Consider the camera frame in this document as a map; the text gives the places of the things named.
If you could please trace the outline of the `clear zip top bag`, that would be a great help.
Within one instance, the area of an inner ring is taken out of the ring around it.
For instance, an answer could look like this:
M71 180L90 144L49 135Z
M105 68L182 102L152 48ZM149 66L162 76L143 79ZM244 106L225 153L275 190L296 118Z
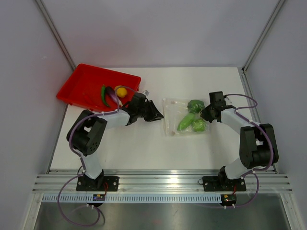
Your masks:
M163 99L164 132L169 137L204 134L208 122L201 117L206 103L201 99Z

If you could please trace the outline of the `light green fake lime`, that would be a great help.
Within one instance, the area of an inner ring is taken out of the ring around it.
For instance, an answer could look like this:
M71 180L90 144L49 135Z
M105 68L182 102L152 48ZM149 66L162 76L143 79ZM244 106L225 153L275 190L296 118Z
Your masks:
M194 121L195 114L188 113L186 116L179 122L177 131L183 131L188 128L188 126Z

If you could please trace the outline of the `yellow fake lemon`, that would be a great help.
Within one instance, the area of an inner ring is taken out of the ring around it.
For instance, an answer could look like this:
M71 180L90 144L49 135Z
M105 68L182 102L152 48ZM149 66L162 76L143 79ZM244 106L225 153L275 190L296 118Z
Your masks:
M126 88L123 86L115 87L115 93L119 98L125 98L128 95Z

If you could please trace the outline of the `purple fake eggplant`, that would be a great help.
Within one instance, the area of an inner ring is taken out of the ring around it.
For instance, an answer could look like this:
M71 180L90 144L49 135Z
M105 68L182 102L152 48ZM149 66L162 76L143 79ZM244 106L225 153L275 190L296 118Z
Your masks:
M112 99L112 101L114 101L117 104L120 104L120 100L118 99L118 97L117 97L117 95L116 95L116 93L115 93L115 91L113 90L112 87L107 86L105 88L105 93Z

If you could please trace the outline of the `dark green fake cucumber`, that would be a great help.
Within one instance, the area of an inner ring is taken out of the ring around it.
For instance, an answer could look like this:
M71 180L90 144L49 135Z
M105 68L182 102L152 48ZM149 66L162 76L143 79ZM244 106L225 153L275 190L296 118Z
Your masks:
M106 95L106 87L105 85L103 85L100 90L101 101L106 107L110 108L111 106L107 103L105 95Z

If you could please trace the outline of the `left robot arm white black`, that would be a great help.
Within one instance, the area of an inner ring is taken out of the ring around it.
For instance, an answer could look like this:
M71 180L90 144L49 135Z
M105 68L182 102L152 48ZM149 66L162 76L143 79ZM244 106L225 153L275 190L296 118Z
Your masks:
M83 171L77 176L77 191L117 191L118 177L105 176L96 153L107 129L125 127L138 118L146 122L164 119L152 100L143 93L136 92L132 99L111 112L81 112L67 134L69 147L81 161Z

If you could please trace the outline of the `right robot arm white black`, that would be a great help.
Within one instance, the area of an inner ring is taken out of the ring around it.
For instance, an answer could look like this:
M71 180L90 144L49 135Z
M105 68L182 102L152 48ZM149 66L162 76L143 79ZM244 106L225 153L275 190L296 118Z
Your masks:
M210 104L201 111L201 117L217 121L239 134L239 157L223 166L217 176L202 177L206 192L243 192L245 177L256 171L265 171L279 159L275 133L270 124L260 124L242 115L240 108L226 101L223 92L211 92Z

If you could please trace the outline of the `dark green fake pepper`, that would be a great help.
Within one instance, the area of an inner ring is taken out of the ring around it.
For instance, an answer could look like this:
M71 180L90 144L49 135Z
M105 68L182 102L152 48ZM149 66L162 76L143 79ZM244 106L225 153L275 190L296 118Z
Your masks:
M197 114L205 108L205 104L201 100L190 100L187 108L189 113Z

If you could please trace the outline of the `red plastic tray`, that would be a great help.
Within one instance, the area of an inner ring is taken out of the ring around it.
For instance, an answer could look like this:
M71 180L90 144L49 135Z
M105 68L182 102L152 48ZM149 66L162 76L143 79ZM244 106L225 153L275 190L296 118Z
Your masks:
M117 104L112 101L109 96L106 96L106 101L111 107L108 108L102 103L100 96L101 87L103 85L112 88L126 86L137 91L141 80L139 76L91 65L79 64L57 93L57 98L69 105L91 111L109 112L116 110ZM97 105L96 108L87 105L83 99L83 93L87 94L93 100Z

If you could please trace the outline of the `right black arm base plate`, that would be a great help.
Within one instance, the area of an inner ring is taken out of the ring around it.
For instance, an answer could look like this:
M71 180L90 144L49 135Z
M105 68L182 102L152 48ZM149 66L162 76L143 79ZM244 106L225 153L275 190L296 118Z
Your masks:
M219 179L218 176L202 177L202 185L205 192L244 192L246 184L244 179Z

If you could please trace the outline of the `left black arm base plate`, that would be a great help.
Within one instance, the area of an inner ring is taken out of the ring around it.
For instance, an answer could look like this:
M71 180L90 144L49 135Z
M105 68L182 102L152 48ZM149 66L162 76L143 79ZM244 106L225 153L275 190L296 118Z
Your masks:
M118 190L119 177L104 176L101 178L90 179L87 176L78 178L76 191L81 192L116 192Z

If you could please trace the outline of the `aluminium mounting rail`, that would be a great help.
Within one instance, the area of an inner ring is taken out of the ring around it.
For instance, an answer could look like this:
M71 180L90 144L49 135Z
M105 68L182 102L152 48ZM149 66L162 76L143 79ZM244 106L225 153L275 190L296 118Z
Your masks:
M217 175L216 170L105 170L106 176L119 177L119 194L200 194L203 176ZM51 170L39 174L32 189L33 193L55 193L77 175L73 170ZM273 170L258 172L245 178L246 192L252 193L259 181L261 194L291 194L292 186L285 174Z

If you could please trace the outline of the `right aluminium corner post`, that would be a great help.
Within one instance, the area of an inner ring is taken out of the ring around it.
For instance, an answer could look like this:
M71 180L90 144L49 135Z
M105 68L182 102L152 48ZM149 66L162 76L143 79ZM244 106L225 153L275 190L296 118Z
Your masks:
M266 24L264 25L251 53L249 54L245 64L242 67L242 71L244 74L247 73L250 65L253 62L253 59L257 55L258 51L260 50L262 44L264 43L266 37L268 36L269 31L272 29L277 17L279 16L281 10L283 9L284 5L287 3L287 0L278 0L273 11L271 12Z

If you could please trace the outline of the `aluminium corner post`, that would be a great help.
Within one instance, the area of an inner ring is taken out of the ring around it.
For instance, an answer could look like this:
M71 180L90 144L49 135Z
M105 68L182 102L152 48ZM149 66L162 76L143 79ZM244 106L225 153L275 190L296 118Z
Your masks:
M247 73L250 65L253 62L253 59L257 55L258 51L260 50L262 44L264 43L266 37L268 36L269 31L272 29L277 17L279 16L281 10L283 9L284 5L287 3L287 0L278 0L273 11L271 12L266 24L264 25L251 53L249 54L245 64L242 67L242 71L244 74Z
M47 26L50 29L54 39L56 40L56 42L57 42L62 54L64 55L69 67L71 68L72 71L74 71L75 68L76 68L76 64L74 63L66 45L64 44L64 42L61 38L61 35L60 35L55 23L53 22L52 17L50 15L50 13L48 12L48 9L47 9L44 1L43 0L34 0L34 3L36 4L39 11L41 12L43 19L47 23Z

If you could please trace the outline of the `left aluminium corner post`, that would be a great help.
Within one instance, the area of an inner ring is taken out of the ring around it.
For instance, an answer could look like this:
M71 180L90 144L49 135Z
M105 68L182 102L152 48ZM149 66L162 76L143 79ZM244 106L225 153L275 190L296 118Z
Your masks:
M75 68L76 68L76 64L74 63L66 45L64 44L64 42L61 38L61 35L60 35L55 23L53 22L52 17L50 15L50 13L48 12L48 9L47 9L44 1L43 0L34 0L34 3L36 4L39 11L41 12L43 19L47 23L47 26L50 29L54 39L56 40L56 42L57 42L62 54L64 55L69 67L71 68L72 71L74 71Z

